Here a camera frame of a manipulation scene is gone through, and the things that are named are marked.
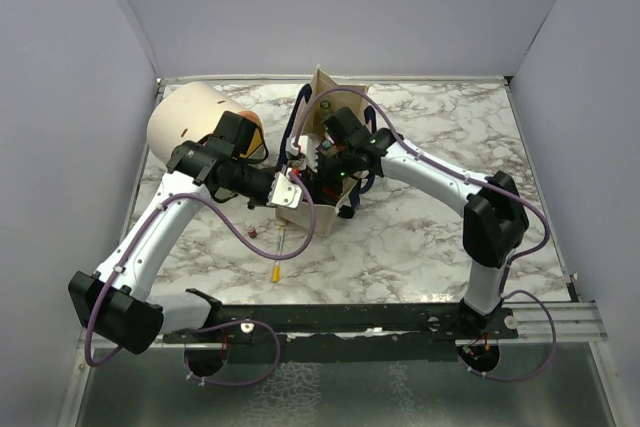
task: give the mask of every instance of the gray wall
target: gray wall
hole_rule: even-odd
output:
[[[514,74],[554,0],[129,0],[161,76]]]
[[[115,0],[0,0],[0,425],[53,425],[66,291],[116,243],[155,74]]]
[[[513,81],[569,270],[640,422],[640,0],[558,0]]]

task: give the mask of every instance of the white marble tabletop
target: white marble tabletop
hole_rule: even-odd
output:
[[[275,164],[280,138],[301,84],[215,85],[254,110],[265,126]],[[173,87],[166,88],[165,95]],[[520,194],[540,204],[505,88],[500,83],[372,84],[369,90],[399,132],[420,148],[467,169],[511,174]],[[151,201],[164,166],[149,154],[133,219]],[[267,208],[250,211],[236,198],[221,205],[237,225],[256,226],[256,245],[276,251],[279,226]],[[521,248],[542,236],[538,219]],[[284,251],[306,233],[287,228]],[[316,237],[299,257],[273,261],[246,249],[207,209],[189,224],[165,261],[152,295],[197,288],[227,303],[379,303],[459,300],[469,276],[462,222],[439,201],[400,182],[376,179],[354,219],[338,219],[328,238]],[[556,250],[518,260],[507,291],[527,289],[544,300],[568,300]]]

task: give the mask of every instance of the purple cable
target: purple cable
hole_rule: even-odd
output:
[[[540,364],[538,366],[538,368],[536,368],[535,370],[532,370],[528,374],[524,374],[524,375],[521,375],[521,376],[518,376],[518,377],[501,377],[499,375],[491,375],[491,374],[487,374],[486,372],[480,372],[480,371],[475,370],[474,368],[472,368],[469,364],[467,364],[462,359],[462,357],[458,356],[458,360],[460,362],[462,362],[462,364],[472,374],[475,374],[478,377],[482,377],[484,379],[495,380],[496,382],[522,382],[524,380],[532,379],[536,375],[542,373],[547,367],[549,367],[551,365],[551,362],[553,362],[553,359],[556,356],[556,350],[558,348],[558,337],[557,337],[557,334],[556,334],[556,325],[553,322],[553,318],[551,317],[551,312],[549,312],[549,309],[542,303],[542,301],[540,299],[538,299],[532,293],[527,292],[526,290],[514,290],[513,292],[511,292],[509,295],[507,295],[505,297],[505,300],[506,299],[510,299],[511,297],[513,297],[514,295],[517,295],[517,294],[524,294],[524,295],[530,297],[531,299],[533,299],[534,302],[536,302],[542,308],[542,310],[544,311],[545,315],[549,319],[549,327],[551,327],[551,352],[549,352],[549,355],[547,356],[545,361],[542,364]]]
[[[167,199],[165,199],[163,202],[160,203],[160,205],[162,206],[162,209],[154,209],[154,211],[151,212],[151,214],[146,218],[146,220],[142,223],[142,225],[140,226],[136,234],[133,236],[133,239],[131,239],[129,246],[125,249],[124,253],[122,254],[122,257],[116,263],[115,267],[124,268],[124,265],[129,260],[129,257],[133,253],[134,249],[138,246],[138,244],[140,243],[140,240],[142,239],[146,231],[149,229],[149,227],[151,227],[151,224],[153,224],[156,217],[160,215],[160,212],[163,212],[164,209],[169,206],[169,204],[180,199],[196,200],[206,205],[207,207],[209,207],[218,215],[218,217],[220,217],[220,220],[222,220],[222,222],[224,222],[224,224],[229,228],[229,230],[231,230],[233,235],[235,235],[240,242],[242,242],[246,247],[248,247],[251,251],[255,252],[256,254],[271,260],[293,259],[294,257],[300,255],[311,243],[311,239],[313,238],[313,233],[316,229],[316,208],[315,208],[315,205],[313,204],[313,199],[311,198],[311,194],[309,193],[309,190],[305,187],[305,185],[298,178],[298,176],[291,173],[290,178],[302,189],[302,194],[305,200],[307,201],[307,203],[309,204],[309,209],[311,210],[311,221],[309,225],[309,233],[307,234],[307,237],[304,239],[304,242],[302,243],[302,245],[298,247],[296,250],[294,250],[293,252],[290,252],[288,254],[278,255],[278,254],[270,254],[269,252],[259,249],[258,247],[256,247],[255,245],[253,245],[251,242],[249,242],[247,239],[244,238],[242,233],[233,225],[231,220],[229,220],[229,218],[224,214],[224,212],[220,210],[220,207],[218,207],[211,199],[206,199],[197,194],[183,193],[183,194],[175,194],[175,195],[172,195],[171,197],[168,197]],[[85,361],[87,362],[87,365],[89,365],[90,367],[100,367],[106,364],[122,349],[122,347],[118,346],[100,360],[95,360],[91,355],[91,349],[92,349],[91,342],[93,340],[93,332],[96,327],[96,321],[98,319],[98,314],[100,313],[100,308],[102,307],[102,303],[104,302],[104,299],[107,296],[107,292],[109,291],[109,288],[113,285],[118,275],[119,275],[119,272],[117,272],[116,270],[114,270],[111,273],[111,275],[109,276],[105,284],[102,286],[102,289],[98,294],[98,298],[96,299],[96,302],[93,305],[93,309],[91,310],[91,315],[89,316],[89,322],[87,323],[87,333],[84,339],[84,357],[85,357]]]
[[[269,331],[269,333],[273,337],[273,340],[275,341],[275,344],[276,344],[276,356],[273,359],[273,364],[271,364],[271,367],[269,367],[269,369],[264,374],[260,375],[259,377],[256,377],[255,379],[244,380],[244,381],[241,381],[241,382],[225,382],[225,381],[222,381],[222,380],[208,379],[206,377],[198,377],[197,375],[195,375],[192,372],[191,367],[189,366],[189,360],[187,359],[187,356],[185,355],[185,357],[184,357],[184,366],[187,369],[187,372],[189,372],[189,376],[198,379],[200,382],[206,382],[207,384],[211,384],[211,385],[220,385],[222,387],[249,387],[251,385],[259,384],[263,380],[266,380],[271,374],[273,374],[276,371],[276,369],[278,368],[278,364],[280,363],[280,341],[278,340],[278,334],[276,334],[276,331],[273,330],[273,328],[269,324],[265,324],[264,322],[261,322],[259,320],[251,320],[251,319],[234,320],[233,322],[226,322],[224,324],[214,325],[213,327],[205,327],[203,329],[190,330],[189,332],[193,332],[193,333],[196,333],[196,334],[204,333],[204,332],[214,332],[216,330],[226,329],[227,327],[233,327],[235,325],[245,324],[245,323],[259,325],[260,327],[263,327],[263,328],[267,329],[267,331]]]
[[[100,360],[95,360],[91,355],[91,341],[93,339],[93,331],[96,328],[96,320],[98,320],[98,314],[100,313],[100,307],[102,306],[102,302],[104,302],[104,298],[107,296],[107,292],[109,292],[109,287],[113,285],[118,275],[119,272],[115,270],[111,272],[111,275],[104,283],[102,289],[100,290],[100,293],[98,294],[98,298],[96,299],[93,310],[91,310],[91,315],[89,315],[89,322],[87,323],[87,333],[84,338],[84,359],[89,367],[100,367],[106,364],[111,359],[113,359],[118,352],[122,350],[122,347],[118,346]]]
[[[540,221],[542,222],[542,225],[544,227],[544,237],[543,237],[542,241],[539,244],[531,247],[530,249],[523,250],[522,252],[518,252],[518,253],[512,255],[507,260],[507,268],[509,268],[511,266],[511,263],[514,260],[520,259],[520,258],[522,258],[522,257],[524,257],[526,255],[529,255],[529,254],[533,254],[534,252],[538,252],[539,250],[541,250],[547,244],[547,242],[551,238],[551,228],[549,226],[549,222],[547,221],[547,218],[545,217],[545,215],[535,205],[533,205],[531,202],[529,202],[526,199],[523,199],[522,197],[520,197],[518,195],[515,195],[515,194],[513,194],[513,193],[511,193],[511,192],[509,192],[507,190],[504,190],[504,189],[502,189],[500,187],[497,187],[495,185],[489,184],[488,182],[483,182],[481,180],[476,180],[476,179],[471,179],[471,178],[467,179],[464,175],[459,174],[455,170],[452,170],[452,169],[448,168],[447,166],[442,165],[439,162],[436,162],[435,160],[432,160],[432,159],[430,159],[428,157],[425,157],[421,153],[415,151],[414,149],[412,149],[411,147],[409,147],[405,143],[405,141],[402,139],[402,137],[400,136],[398,131],[395,129],[395,127],[391,123],[391,119],[389,119],[389,117],[384,112],[384,110],[382,110],[382,107],[380,107],[371,97],[369,97],[364,92],[359,92],[358,90],[352,89],[350,87],[336,87],[336,88],[333,88],[333,89],[325,90],[324,92],[319,93],[313,99],[311,99],[309,101],[309,103],[307,104],[307,108],[306,108],[306,110],[304,112],[303,120],[300,123],[300,126],[298,127],[298,130],[296,132],[296,139],[295,139],[296,147],[300,148],[300,145],[299,145],[300,135],[302,134],[302,129],[304,128],[304,126],[307,123],[307,119],[311,115],[311,110],[313,109],[313,106],[322,97],[324,97],[325,95],[330,94],[332,92],[352,92],[354,94],[359,95],[363,99],[365,99],[378,112],[378,114],[380,114],[380,116],[384,119],[384,121],[386,122],[387,126],[389,127],[389,130],[391,131],[391,134],[396,139],[396,142],[398,142],[398,144],[400,144],[407,151],[407,153],[413,155],[416,158],[419,158],[420,160],[426,162],[427,164],[431,165],[432,167],[435,167],[436,169],[440,170],[441,172],[444,172],[445,174],[447,174],[447,175],[449,175],[449,176],[451,176],[451,177],[453,177],[455,179],[462,180],[462,181],[465,181],[465,182],[469,182],[470,184],[476,185],[478,187],[484,187],[486,189],[492,190],[493,192],[497,192],[497,193],[499,193],[501,195],[504,195],[505,197],[524,205],[531,212],[533,212],[536,217],[538,217],[540,219]]]

